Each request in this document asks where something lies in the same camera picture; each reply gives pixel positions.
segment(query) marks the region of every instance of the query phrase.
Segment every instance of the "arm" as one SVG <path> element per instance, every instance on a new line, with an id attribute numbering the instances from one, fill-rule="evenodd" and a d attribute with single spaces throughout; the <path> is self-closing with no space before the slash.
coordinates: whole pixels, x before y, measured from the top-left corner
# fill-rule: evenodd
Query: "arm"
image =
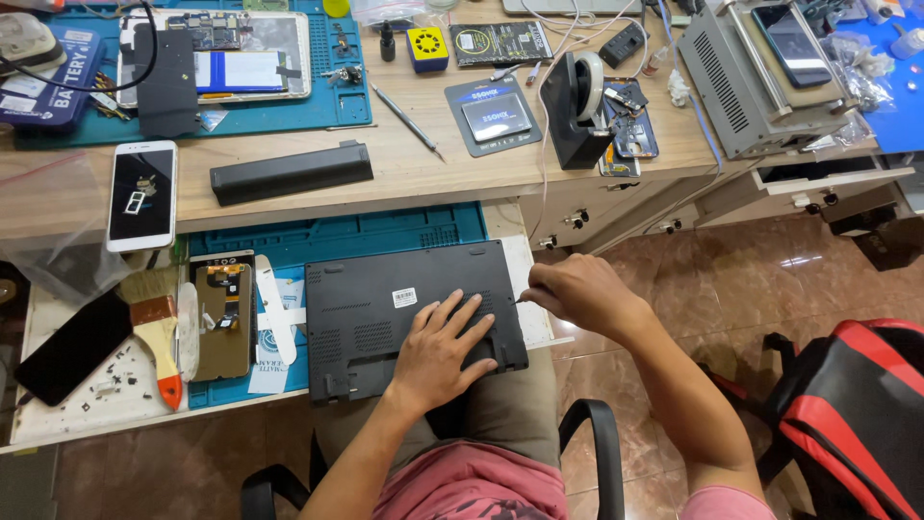
<path id="1" fill-rule="evenodd" d="M 461 300 L 462 290 L 457 290 L 442 304 L 431 303 L 414 317 L 392 382 L 369 420 L 311 494 L 298 516 L 300 520 L 370 518 L 388 468 L 411 425 L 497 368 L 493 359 L 482 359 L 465 371 L 459 370 L 468 351 L 494 322 L 494 315 L 487 315 L 457 339 L 481 304 L 481 296 L 471 297 L 446 322 Z"/>
<path id="2" fill-rule="evenodd" d="M 687 463 L 690 492 L 725 484 L 763 499 L 748 433 L 731 404 L 601 258 L 572 254 L 529 272 L 523 299 L 632 353 L 651 406 Z"/>

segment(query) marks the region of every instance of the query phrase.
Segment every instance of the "phone frame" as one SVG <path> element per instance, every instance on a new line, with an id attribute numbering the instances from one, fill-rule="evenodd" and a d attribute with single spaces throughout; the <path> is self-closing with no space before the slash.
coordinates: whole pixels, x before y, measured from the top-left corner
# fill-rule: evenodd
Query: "phone frame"
<path id="1" fill-rule="evenodd" d="M 755 6 L 751 9 L 751 17 L 754 19 L 754 23 L 757 25 L 758 29 L 760 29 L 760 32 L 763 34 L 763 37 L 766 38 L 767 44 L 773 50 L 773 54 L 776 55 L 776 60 L 780 62 L 780 66 L 783 68 L 783 71 L 786 73 L 786 77 L 789 79 L 789 83 L 794 88 L 807 89 L 809 87 L 817 87 L 817 86 L 824 85 L 826 83 L 831 82 L 833 80 L 833 74 L 831 70 L 828 69 L 827 67 L 825 67 L 825 69 L 828 72 L 827 80 L 802 81 L 796 75 L 796 73 L 793 72 L 793 70 L 789 67 L 789 64 L 786 63 L 786 57 L 783 56 L 782 52 L 780 52 L 780 47 L 776 44 L 776 41 L 770 35 L 770 31 L 767 29 L 767 26 L 763 24 L 763 20 L 761 20 L 759 16 L 759 12 L 761 10 L 766 11 L 766 10 L 773 9 L 775 7 L 781 7 L 781 6 L 785 6 L 787 10 L 790 10 L 789 7 L 786 6 L 786 4 L 778 4 L 778 5 L 773 5 L 773 6 Z M 806 34 L 806 37 L 814 38 L 815 36 L 813 34 Z M 816 50 L 816 56 L 821 61 L 821 63 L 824 63 L 824 57 L 818 54 L 817 50 Z"/>
<path id="2" fill-rule="evenodd" d="M 161 235 L 148 235 L 146 237 L 134 237 L 130 239 L 111 240 L 109 230 L 112 226 L 113 197 L 116 190 L 116 160 L 119 155 L 136 154 L 141 152 L 160 152 L 169 150 L 173 152 L 172 168 L 173 173 L 170 176 L 170 230 Z M 151 142 L 127 142 L 119 144 L 115 148 L 113 155 L 113 175 L 112 188 L 109 191 L 109 215 L 106 219 L 106 250 L 111 253 L 124 253 L 128 251 L 142 251 L 145 249 L 161 249 L 169 247 L 176 239 L 176 159 L 178 149 L 173 141 L 151 141 Z"/>

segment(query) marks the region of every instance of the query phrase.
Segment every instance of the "brown tile floor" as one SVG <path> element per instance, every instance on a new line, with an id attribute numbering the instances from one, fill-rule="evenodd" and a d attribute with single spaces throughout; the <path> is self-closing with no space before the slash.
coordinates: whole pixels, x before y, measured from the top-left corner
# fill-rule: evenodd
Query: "brown tile floor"
<path id="1" fill-rule="evenodd" d="M 556 250 L 536 260 L 564 259 Z M 626 284 L 657 312 L 693 359 L 757 394 L 772 386 L 778 362 L 763 353 L 778 331 L 805 344 L 842 319 L 900 317 L 924 322 L 924 262 L 877 273 L 850 240 L 816 218 L 657 234 L 624 241 L 603 254 Z M 684 463 L 651 417 L 631 356 L 612 341 L 553 321 L 561 411 L 578 397 L 607 401 L 619 426 L 626 517 L 675 518 L 687 497 Z M 743 417 L 755 452 L 765 428 Z M 297 397 L 178 425 L 71 442 L 62 447 L 55 497 L 58 517 L 236 518 L 246 475 L 283 463 L 308 479 L 310 407 Z M 598 497 L 590 430 L 582 427 L 563 455 L 571 516 L 596 518 Z M 768 500 L 786 518 L 792 489 L 777 478 Z M 279 503 L 281 518 L 294 509 Z"/>

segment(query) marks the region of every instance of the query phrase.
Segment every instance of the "person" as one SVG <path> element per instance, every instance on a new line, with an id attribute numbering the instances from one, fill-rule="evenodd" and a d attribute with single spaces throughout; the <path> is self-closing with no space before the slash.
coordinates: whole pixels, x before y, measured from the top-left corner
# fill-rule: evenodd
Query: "person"
<path id="1" fill-rule="evenodd" d="M 735 410 L 605 260 L 572 254 L 533 266 L 522 298 L 632 354 L 654 415 L 686 463 L 681 519 L 773 519 Z M 527 370 L 482 378 L 493 359 L 460 370 L 493 324 L 485 316 L 459 336 L 480 304 L 472 297 L 449 317 L 461 299 L 455 291 L 417 314 L 381 399 L 315 409 L 331 419 L 316 428 L 330 470 L 300 519 L 568 517 L 548 349 L 530 351 Z M 466 439 L 437 441 L 424 414 L 469 387 L 475 418 L 466 417 Z"/>

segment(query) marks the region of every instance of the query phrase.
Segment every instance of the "pink t-shirt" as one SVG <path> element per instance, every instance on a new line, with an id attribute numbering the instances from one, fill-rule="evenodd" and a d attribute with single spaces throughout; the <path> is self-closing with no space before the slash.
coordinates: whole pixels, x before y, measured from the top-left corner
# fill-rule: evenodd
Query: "pink t-shirt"
<path id="1" fill-rule="evenodd" d="M 522 455 L 459 441 L 421 455 L 385 482 L 373 520 L 566 520 L 562 472 Z M 682 520 L 773 520 L 740 489 L 708 486 L 690 497 Z"/>

